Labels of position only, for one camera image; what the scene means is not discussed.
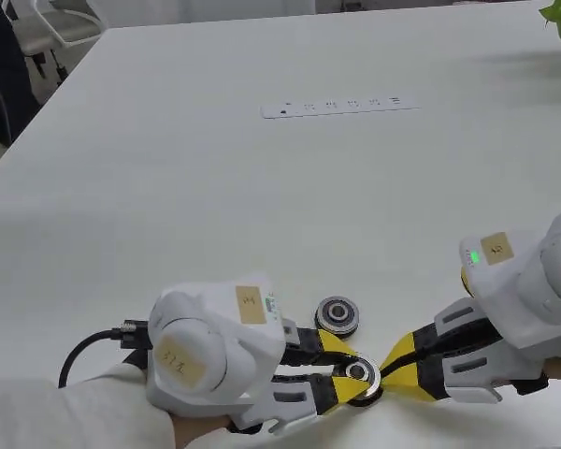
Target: white table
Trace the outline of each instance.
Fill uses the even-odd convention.
[[[356,301],[351,345],[381,361],[464,294],[460,238],[561,211],[561,43],[538,7],[109,31],[0,161],[0,376],[55,380],[78,341],[146,317],[165,286],[256,268],[301,325],[326,296]],[[370,94],[422,107],[259,114]],[[72,380],[122,359],[115,346]],[[561,383],[504,393],[387,397],[266,447],[561,444]]]

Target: electrical outlet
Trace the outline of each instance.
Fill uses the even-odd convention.
[[[316,115],[354,114],[384,110],[418,109],[419,106],[403,96],[370,96],[347,100],[323,100],[309,103],[291,102],[262,106],[260,112],[265,119],[306,117]]]

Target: white chair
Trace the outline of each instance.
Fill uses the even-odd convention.
[[[3,1],[6,8],[8,0]],[[86,0],[50,0],[53,10],[40,11],[31,0],[34,15],[12,21],[25,56],[93,42],[105,31]]]

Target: black cable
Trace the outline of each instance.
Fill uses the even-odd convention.
[[[120,327],[111,330],[102,330],[89,336],[87,339],[75,346],[63,364],[58,378],[58,387],[66,387],[68,373],[75,363],[75,359],[91,344],[101,340],[119,340],[122,349],[136,349],[129,355],[124,363],[136,365],[138,368],[146,369],[148,366],[148,351],[151,349],[150,334],[148,333],[148,322],[138,320],[124,320]]]
[[[119,328],[115,327],[111,330],[102,330],[101,332],[96,332],[95,334],[89,336],[87,339],[75,346],[75,349],[71,351],[63,364],[63,368],[60,371],[60,377],[58,378],[58,387],[66,387],[66,379],[68,378],[68,373],[75,362],[75,359],[81,354],[89,345],[100,340],[120,340],[122,338],[122,332]]]

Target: handwritten label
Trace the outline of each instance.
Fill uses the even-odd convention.
[[[507,234],[498,232],[480,240],[482,251],[488,265],[496,265],[513,258],[513,249],[509,244]]]
[[[237,294],[241,323],[244,325],[265,325],[266,315],[260,289],[258,287],[238,285],[235,287],[235,292]]]
[[[154,350],[155,358],[183,386],[195,388],[206,374],[206,366],[183,346],[164,337]]]

